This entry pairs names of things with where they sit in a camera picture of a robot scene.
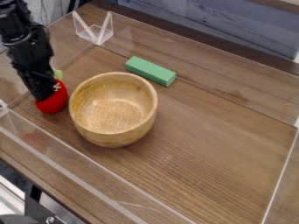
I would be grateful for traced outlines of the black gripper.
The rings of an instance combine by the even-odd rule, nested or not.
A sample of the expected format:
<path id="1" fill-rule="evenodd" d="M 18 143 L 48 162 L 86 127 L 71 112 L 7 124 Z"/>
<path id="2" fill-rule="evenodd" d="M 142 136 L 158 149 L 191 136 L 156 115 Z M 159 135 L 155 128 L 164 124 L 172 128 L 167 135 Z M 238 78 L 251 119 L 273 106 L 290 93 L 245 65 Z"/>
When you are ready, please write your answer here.
<path id="1" fill-rule="evenodd" d="M 8 57 L 14 68 L 40 76 L 23 77 L 23 82 L 38 101 L 43 101 L 60 90 L 60 84 L 51 67 L 54 50 L 48 29 L 44 25 L 31 26 L 30 33 L 22 38 L 7 40 Z"/>

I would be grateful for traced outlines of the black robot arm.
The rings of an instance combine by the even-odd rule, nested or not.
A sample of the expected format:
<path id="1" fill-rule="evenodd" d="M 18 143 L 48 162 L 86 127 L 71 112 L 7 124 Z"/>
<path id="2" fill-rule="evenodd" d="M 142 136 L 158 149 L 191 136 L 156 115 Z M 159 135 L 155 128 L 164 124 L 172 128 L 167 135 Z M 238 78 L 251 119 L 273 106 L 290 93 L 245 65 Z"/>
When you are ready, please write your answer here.
<path id="1" fill-rule="evenodd" d="M 46 100 L 58 87 L 51 37 L 47 27 L 34 21 L 24 0 L 0 0 L 0 38 L 12 67 L 35 100 Z"/>

